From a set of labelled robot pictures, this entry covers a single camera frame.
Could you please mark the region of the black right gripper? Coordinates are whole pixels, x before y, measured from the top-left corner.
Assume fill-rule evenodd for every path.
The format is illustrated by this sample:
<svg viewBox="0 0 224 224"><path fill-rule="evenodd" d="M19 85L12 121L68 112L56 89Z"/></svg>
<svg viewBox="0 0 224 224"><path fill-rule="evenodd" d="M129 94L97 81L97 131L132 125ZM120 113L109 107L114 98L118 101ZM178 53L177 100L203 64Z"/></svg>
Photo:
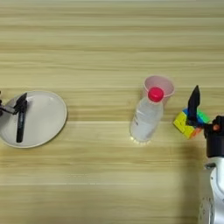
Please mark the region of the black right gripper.
<svg viewBox="0 0 224 224"><path fill-rule="evenodd" d="M224 116L217 115L211 123L200 123L197 108L200 105L200 88L196 86L188 101L187 123L204 130L206 155L209 158L224 158Z"/></svg>

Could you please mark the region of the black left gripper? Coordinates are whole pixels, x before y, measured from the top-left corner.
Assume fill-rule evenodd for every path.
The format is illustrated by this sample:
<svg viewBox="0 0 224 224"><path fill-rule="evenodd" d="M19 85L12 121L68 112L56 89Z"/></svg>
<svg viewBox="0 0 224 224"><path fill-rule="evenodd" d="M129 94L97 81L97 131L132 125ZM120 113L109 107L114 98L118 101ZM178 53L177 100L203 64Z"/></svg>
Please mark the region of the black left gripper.
<svg viewBox="0 0 224 224"><path fill-rule="evenodd" d="M18 112L24 113L27 108L27 93L22 94L16 101L15 106L12 108L10 106L5 106L2 104L2 100L0 99L0 116L6 112L12 115L16 115Z"/></svg>

